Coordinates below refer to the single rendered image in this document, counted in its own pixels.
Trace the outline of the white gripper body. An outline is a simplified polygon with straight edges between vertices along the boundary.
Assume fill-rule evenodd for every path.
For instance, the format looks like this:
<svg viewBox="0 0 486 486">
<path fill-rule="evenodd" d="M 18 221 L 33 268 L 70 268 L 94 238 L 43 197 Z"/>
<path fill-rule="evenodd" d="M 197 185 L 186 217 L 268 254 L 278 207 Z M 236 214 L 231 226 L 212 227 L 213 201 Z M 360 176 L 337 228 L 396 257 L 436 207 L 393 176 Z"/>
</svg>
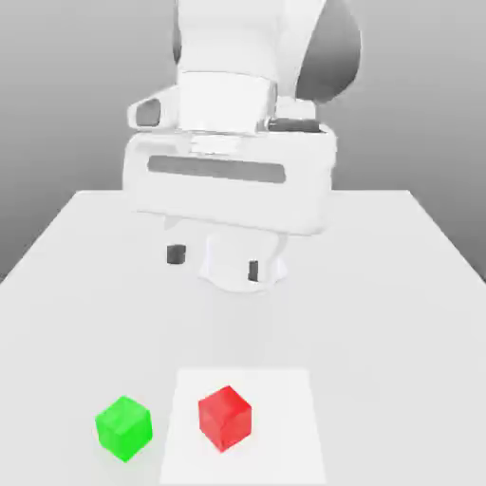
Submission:
<svg viewBox="0 0 486 486">
<path fill-rule="evenodd" d="M 327 127 L 252 137 L 138 133 L 125 149 L 122 188 L 141 212 L 312 235 L 326 227 L 336 155 Z"/>
</svg>

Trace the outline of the small red cube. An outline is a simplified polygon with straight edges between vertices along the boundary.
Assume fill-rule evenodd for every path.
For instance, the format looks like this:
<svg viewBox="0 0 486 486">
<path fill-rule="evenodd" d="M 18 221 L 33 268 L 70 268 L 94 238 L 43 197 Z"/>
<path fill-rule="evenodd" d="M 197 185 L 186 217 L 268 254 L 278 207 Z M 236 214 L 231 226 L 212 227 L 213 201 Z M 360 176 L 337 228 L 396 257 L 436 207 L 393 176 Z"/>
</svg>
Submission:
<svg viewBox="0 0 486 486">
<path fill-rule="evenodd" d="M 200 431 L 223 453 L 252 433 L 252 406 L 230 385 L 199 400 Z"/>
</svg>

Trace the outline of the small green cube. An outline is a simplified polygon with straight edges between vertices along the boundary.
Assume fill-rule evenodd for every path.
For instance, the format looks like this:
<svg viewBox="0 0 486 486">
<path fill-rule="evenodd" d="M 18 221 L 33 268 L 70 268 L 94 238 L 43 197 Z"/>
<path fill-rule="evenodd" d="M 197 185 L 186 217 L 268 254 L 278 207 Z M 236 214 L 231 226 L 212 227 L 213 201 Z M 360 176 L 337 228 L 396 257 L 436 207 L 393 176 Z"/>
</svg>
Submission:
<svg viewBox="0 0 486 486">
<path fill-rule="evenodd" d="M 153 438 L 150 411 L 127 396 L 119 397 L 95 418 L 100 445 L 123 462 Z"/>
</svg>

